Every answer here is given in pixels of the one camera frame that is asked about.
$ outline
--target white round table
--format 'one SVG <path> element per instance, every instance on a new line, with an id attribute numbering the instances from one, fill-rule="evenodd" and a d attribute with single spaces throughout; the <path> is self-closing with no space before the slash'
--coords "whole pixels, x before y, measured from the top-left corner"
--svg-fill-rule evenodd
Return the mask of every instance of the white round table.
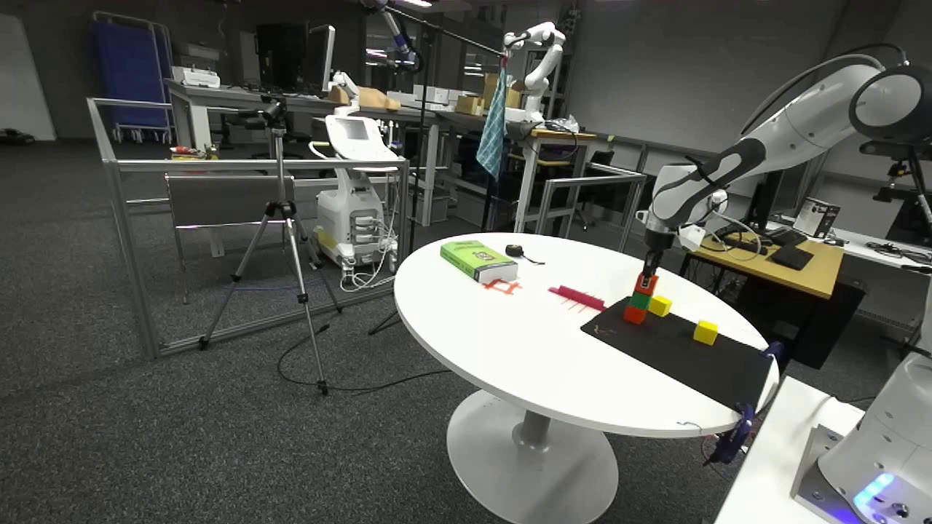
<path id="1" fill-rule="evenodd" d="M 506 520 L 595 520 L 617 491 L 617 460 L 602 430 L 655 440 L 712 435 L 738 412 L 617 353 L 581 325 L 597 310 L 550 294 L 567 286 L 607 304 L 632 294 L 640 259 L 522 232 L 474 232 L 505 254 L 522 245 L 518 288 L 484 288 L 441 255 L 441 239 L 396 274 L 409 332 L 451 373 L 479 385 L 449 422 L 449 456 L 463 486 Z M 659 271 L 655 294 L 684 319 L 767 348 L 760 332 L 704 288 Z M 771 395 L 779 367 L 760 402 Z"/>

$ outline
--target machine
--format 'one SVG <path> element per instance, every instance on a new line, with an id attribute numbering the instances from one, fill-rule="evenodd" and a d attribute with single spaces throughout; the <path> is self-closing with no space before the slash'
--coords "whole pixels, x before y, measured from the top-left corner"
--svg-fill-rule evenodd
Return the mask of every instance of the machine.
<path id="1" fill-rule="evenodd" d="M 334 72 L 329 88 L 350 89 L 350 108 L 339 108 L 327 117 L 327 136 L 339 157 L 348 160 L 399 160 L 384 141 L 375 120 L 352 117 L 355 104 L 355 85 L 348 72 Z M 342 288 L 371 288 L 375 286 L 381 268 L 396 265 L 396 227 L 393 213 L 384 210 L 371 175 L 393 172 L 381 165 L 366 169 L 334 169 L 339 189 L 327 189 L 317 194 L 317 227 L 314 239 L 320 251 L 342 265 Z"/>
<path id="2" fill-rule="evenodd" d="M 812 88 L 771 109 L 800 80 Z M 637 213 L 649 248 L 640 280 L 659 271 L 674 239 L 688 248 L 703 239 L 729 184 L 800 165 L 857 130 L 872 152 L 910 165 L 932 219 L 920 172 L 920 160 L 932 157 L 932 72 L 907 58 L 886 66 L 876 54 L 847 53 L 784 85 L 717 160 L 659 172 L 652 204 Z M 815 460 L 812 475 L 838 494 L 838 504 L 822 505 L 830 520 L 932 524 L 932 355 L 913 353 L 857 430 Z"/>
<path id="3" fill-rule="evenodd" d="M 549 74 L 560 66 L 562 58 L 562 41 L 566 34 L 550 22 L 537 22 L 530 29 L 525 29 L 522 34 L 506 31 L 505 34 L 505 50 L 515 53 L 525 45 L 549 45 L 544 58 L 522 77 L 518 88 L 525 88 L 525 109 L 514 109 L 506 114 L 506 120 L 522 120 L 522 121 L 543 121 L 543 95 L 549 93 L 550 80 Z"/>

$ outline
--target black mat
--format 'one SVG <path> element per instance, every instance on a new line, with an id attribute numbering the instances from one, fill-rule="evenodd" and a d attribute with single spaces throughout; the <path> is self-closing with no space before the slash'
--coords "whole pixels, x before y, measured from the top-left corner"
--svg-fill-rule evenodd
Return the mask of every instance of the black mat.
<path id="1" fill-rule="evenodd" d="M 720 334 L 713 347 L 703 347 L 693 341 L 697 322 L 675 315 L 648 315 L 640 325 L 624 322 L 624 304 L 626 299 L 614 303 L 588 319 L 583 332 L 733 411 L 757 403 L 770 355 L 725 334 Z"/>

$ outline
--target table pedestal base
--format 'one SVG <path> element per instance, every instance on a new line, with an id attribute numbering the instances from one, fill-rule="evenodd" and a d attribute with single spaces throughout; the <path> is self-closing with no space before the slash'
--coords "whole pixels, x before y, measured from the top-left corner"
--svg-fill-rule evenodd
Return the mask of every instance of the table pedestal base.
<path id="1" fill-rule="evenodd" d="M 470 494 L 506 520 L 586 524 L 617 491 L 617 460 L 601 430 L 525 417 L 484 390 L 454 411 L 445 447 Z"/>

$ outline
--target red block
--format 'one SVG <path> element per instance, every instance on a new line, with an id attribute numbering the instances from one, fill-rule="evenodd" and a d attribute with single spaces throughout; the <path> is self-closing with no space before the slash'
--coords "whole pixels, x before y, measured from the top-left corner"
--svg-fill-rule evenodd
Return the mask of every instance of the red block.
<path id="1" fill-rule="evenodd" d="M 652 296 L 652 288 L 659 286 L 659 275 L 652 274 L 652 275 L 637 275 L 637 281 L 634 281 L 634 294 L 643 294 L 643 296 Z"/>
<path id="2" fill-rule="evenodd" d="M 640 322 L 648 319 L 648 309 L 632 309 L 632 304 L 626 304 L 626 309 L 621 310 L 621 319 L 626 319 L 626 322 L 632 322 L 632 325 L 640 325 Z"/>

